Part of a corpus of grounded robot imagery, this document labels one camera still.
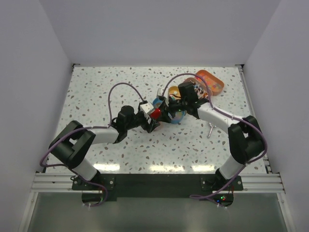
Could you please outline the red jar lid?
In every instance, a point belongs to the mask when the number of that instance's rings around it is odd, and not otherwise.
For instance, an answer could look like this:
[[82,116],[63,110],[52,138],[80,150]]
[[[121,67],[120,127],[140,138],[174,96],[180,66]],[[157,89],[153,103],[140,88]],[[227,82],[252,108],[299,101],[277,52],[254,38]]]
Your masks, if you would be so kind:
[[150,117],[154,120],[157,120],[161,117],[161,110],[159,108],[155,108],[155,110],[150,114]]

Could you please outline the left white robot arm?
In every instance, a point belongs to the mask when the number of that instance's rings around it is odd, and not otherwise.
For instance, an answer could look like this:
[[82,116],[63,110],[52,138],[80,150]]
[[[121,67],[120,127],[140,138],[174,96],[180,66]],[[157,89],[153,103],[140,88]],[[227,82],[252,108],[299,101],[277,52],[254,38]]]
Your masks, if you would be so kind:
[[134,113],[133,107],[123,106],[109,127],[84,127],[78,121],[71,121],[52,141],[49,152],[79,175],[88,189],[96,189],[100,184],[99,171],[85,158],[90,146],[117,144],[127,137],[129,130],[137,127],[142,127],[147,132],[153,131],[156,122],[151,119],[150,114],[154,111],[151,103],[141,104],[137,113]]

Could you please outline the orange oval candy tray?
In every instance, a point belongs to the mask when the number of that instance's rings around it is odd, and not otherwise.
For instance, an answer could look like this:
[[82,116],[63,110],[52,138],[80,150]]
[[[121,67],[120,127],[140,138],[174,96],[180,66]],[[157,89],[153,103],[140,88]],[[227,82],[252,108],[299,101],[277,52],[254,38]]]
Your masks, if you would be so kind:
[[218,79],[217,77],[215,77],[213,74],[211,74],[210,72],[206,71],[206,70],[199,70],[196,75],[198,77],[196,77],[196,79],[204,85],[204,82],[202,80],[204,80],[209,89],[212,91],[212,95],[213,96],[217,96],[219,95],[223,89],[224,89],[224,83],[222,80]]

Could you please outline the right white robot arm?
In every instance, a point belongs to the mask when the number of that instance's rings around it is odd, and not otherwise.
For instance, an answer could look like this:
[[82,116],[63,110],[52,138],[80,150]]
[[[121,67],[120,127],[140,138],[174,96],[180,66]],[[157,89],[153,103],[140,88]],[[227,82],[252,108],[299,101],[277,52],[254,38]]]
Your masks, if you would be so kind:
[[169,116],[177,112],[187,114],[217,126],[226,132],[229,139],[230,157],[217,169],[215,184],[221,190],[232,185],[232,178],[237,176],[247,164],[263,157],[267,151],[267,142],[255,117],[234,116],[214,107],[207,98],[199,98],[194,85],[184,82],[178,85],[180,98],[160,96],[159,106],[161,121],[170,122]]

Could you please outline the blue oval candy tray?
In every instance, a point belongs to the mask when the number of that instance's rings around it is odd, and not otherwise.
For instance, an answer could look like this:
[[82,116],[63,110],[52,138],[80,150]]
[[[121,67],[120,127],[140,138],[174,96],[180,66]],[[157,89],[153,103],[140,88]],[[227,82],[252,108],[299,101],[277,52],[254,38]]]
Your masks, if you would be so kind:
[[[155,108],[159,108],[162,104],[162,100],[160,100],[159,98],[155,98],[153,100],[153,106]],[[168,116],[170,118],[170,123],[171,124],[178,124],[185,116],[185,112],[184,111],[178,111],[175,113],[175,117],[173,117],[169,112],[168,112]]]

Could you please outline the pink oval lollipop tray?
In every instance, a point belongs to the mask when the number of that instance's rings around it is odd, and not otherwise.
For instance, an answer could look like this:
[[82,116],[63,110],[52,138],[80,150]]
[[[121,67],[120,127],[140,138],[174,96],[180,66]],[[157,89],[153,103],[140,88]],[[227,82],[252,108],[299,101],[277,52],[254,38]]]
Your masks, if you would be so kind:
[[199,79],[195,77],[189,77],[184,80],[184,83],[191,83],[194,86],[194,90],[199,99],[205,98],[208,99],[209,96],[212,96],[212,91],[209,89],[207,90],[206,85],[201,82]]

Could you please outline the aluminium frame rail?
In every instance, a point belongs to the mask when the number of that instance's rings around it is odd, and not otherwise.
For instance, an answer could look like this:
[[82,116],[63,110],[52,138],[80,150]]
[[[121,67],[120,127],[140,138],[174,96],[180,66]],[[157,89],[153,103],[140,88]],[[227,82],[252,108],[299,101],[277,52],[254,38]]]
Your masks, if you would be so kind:
[[[73,174],[56,174],[56,173],[36,173],[30,194],[38,197],[39,193],[61,193],[61,192],[77,192],[82,195],[81,191],[72,190],[71,177]],[[279,174],[239,174],[232,181],[228,181],[227,186],[222,186],[218,191],[209,195],[190,195],[189,198],[194,198],[198,201],[211,201],[218,207],[230,207],[233,204],[237,194],[262,194],[264,197],[274,194],[278,202],[276,206],[278,209],[273,211],[269,204],[262,204],[256,200],[245,205],[253,213],[252,219],[260,220],[260,224],[265,224],[266,228],[276,226],[277,221],[280,221],[281,226],[286,227],[285,215],[282,211],[282,197],[284,187],[281,176]]]

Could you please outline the clear glass jar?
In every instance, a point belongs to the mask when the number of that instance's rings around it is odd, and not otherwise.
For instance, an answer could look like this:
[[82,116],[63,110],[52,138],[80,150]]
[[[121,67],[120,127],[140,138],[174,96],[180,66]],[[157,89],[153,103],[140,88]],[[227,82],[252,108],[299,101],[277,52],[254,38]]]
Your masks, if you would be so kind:
[[160,122],[153,123],[153,131],[158,131],[160,129]]

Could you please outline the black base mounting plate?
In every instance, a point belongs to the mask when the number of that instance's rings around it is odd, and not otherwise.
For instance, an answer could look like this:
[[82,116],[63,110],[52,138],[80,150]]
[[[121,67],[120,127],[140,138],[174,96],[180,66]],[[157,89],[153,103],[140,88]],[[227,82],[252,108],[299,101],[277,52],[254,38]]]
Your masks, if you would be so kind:
[[119,198],[204,196],[222,187],[214,174],[97,174],[88,182],[77,176],[70,179],[72,190],[82,192],[82,201],[94,204]]

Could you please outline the yellow oval candy tray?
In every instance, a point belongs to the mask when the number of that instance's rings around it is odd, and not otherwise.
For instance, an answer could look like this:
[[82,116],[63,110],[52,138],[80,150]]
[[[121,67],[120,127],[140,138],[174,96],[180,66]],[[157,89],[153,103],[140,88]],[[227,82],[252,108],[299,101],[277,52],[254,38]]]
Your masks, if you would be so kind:
[[180,92],[179,92],[179,88],[177,86],[171,86],[168,90],[169,95],[172,95],[174,97],[180,98]]

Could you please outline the metal candy scoop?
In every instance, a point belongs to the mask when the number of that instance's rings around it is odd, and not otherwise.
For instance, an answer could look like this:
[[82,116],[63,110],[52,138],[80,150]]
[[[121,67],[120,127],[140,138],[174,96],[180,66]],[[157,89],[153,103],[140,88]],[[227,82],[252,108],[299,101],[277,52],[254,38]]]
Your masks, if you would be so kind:
[[207,138],[210,138],[211,137],[211,134],[212,134],[212,131],[216,128],[216,125],[212,124],[209,122],[209,127],[210,127],[210,131],[208,133],[208,136]]

